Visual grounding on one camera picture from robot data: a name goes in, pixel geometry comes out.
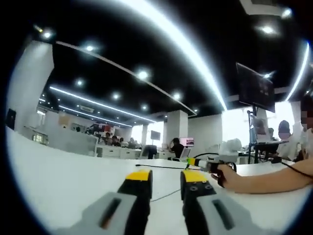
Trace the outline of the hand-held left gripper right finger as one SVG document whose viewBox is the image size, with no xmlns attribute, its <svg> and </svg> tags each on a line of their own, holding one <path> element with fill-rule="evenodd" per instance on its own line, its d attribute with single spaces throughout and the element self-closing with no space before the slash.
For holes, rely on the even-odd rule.
<svg viewBox="0 0 313 235">
<path fill-rule="evenodd" d="M 198 172 L 180 174 L 182 213 L 190 235 L 255 235 L 248 210 L 227 195 L 218 194 Z"/>
</svg>

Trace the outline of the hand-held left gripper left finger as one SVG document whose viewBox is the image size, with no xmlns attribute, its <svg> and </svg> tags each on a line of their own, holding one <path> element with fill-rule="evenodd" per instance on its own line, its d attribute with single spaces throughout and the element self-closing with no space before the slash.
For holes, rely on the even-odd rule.
<svg viewBox="0 0 313 235">
<path fill-rule="evenodd" d="M 82 212 L 82 218 L 59 235 L 143 235 L 150 215 L 153 174 L 129 174 L 117 192 L 108 192 Z"/>
</svg>

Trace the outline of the person's right hand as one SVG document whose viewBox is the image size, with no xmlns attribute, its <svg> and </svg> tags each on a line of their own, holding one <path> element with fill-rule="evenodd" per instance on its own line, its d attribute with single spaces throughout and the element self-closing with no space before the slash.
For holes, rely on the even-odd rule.
<svg viewBox="0 0 313 235">
<path fill-rule="evenodd" d="M 242 177 L 229 166 L 219 165 L 218 169 L 220 172 L 210 174 L 218 185 L 233 192 L 239 192 L 242 186 Z"/>
</svg>

